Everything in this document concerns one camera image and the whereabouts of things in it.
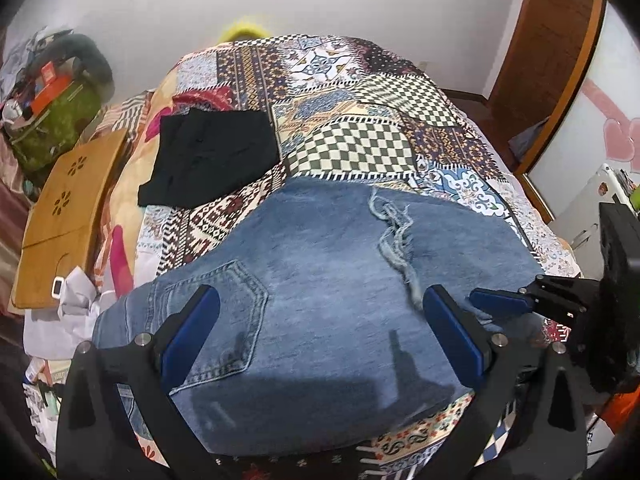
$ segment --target wooden door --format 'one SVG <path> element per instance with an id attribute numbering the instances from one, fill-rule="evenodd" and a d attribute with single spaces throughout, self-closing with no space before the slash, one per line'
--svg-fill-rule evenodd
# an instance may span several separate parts
<path id="1" fill-rule="evenodd" d="M 582 47 L 594 0 L 524 0 L 489 98 L 500 137 L 549 117 Z"/>

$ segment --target patterned blanket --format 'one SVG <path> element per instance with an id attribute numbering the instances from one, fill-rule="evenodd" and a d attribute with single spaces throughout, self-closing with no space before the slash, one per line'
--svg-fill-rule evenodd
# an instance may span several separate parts
<path id="1" fill-rule="evenodd" d="M 128 111 L 130 105 L 121 108 L 103 128 L 136 121 L 103 215 L 98 276 L 110 253 L 114 279 L 126 271 L 135 286 L 191 262 L 215 248 L 286 178 L 300 175 L 366 181 L 453 200 L 503 218 L 546 273 L 579 273 L 571 254 L 498 168 L 477 127 L 426 74 L 370 41 L 290 35 L 220 44 L 184 56 L 150 101 L 149 96 L 134 98 L 141 103 L 138 112 Z M 151 175 L 159 118 L 190 107 L 264 110 L 280 144 L 281 163 L 249 186 L 196 209 L 142 210 L 138 187 Z M 564 327 L 550 321 L 545 329 L 549 340 L 567 336 Z M 322 478 L 330 474 L 326 468 L 352 461 L 354 478 L 404 479 L 438 449 L 471 398 L 345 450 L 295 459 L 218 460 L 235 468 L 239 478 L 269 478 L 275 470 L 273 479 L 296 478 L 300 468 L 306 470 L 304 478 Z M 513 410 L 507 407 L 480 462 L 497 455 L 512 422 Z M 141 439 L 141 444 L 147 456 L 163 462 L 153 442 Z"/>

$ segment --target flower-shaped cutout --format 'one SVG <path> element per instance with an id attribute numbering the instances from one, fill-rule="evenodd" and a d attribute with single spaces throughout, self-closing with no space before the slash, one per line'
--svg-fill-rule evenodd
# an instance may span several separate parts
<path id="1" fill-rule="evenodd" d="M 74 163 L 71 165 L 71 168 L 69 168 L 69 171 L 67 171 L 66 174 L 68 174 L 68 176 L 74 176 L 77 171 L 80 171 L 82 170 L 82 168 L 84 168 L 85 162 L 86 157 L 84 155 L 79 156 L 78 160 L 74 161 Z"/>
<path id="2" fill-rule="evenodd" d="M 63 191 L 62 195 L 60 195 L 60 198 L 53 203 L 53 212 L 51 213 L 51 215 L 60 216 L 62 210 L 69 204 L 70 197 L 70 191 Z"/>

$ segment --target pink curtain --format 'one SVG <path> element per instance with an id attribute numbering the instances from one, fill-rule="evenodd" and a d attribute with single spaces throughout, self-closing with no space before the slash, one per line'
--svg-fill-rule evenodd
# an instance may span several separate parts
<path id="1" fill-rule="evenodd" d="M 0 134 L 0 314 L 7 314 L 30 202 L 22 192 L 22 172 Z"/>

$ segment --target jeans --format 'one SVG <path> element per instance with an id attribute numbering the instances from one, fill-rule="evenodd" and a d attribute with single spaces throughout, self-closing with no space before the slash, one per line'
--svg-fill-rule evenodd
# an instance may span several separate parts
<path id="1" fill-rule="evenodd" d="M 515 291 L 542 272 L 501 219 L 353 182 L 290 179 L 213 251 L 140 286 L 97 320 L 99 348 L 155 332 L 206 283 L 218 322 L 171 398 L 211 452 L 290 454 L 345 446 L 468 391 L 422 313 L 441 283 L 488 330 L 535 337 L 534 314 L 495 320 L 466 298 Z M 134 429 L 149 437 L 130 391 Z"/>

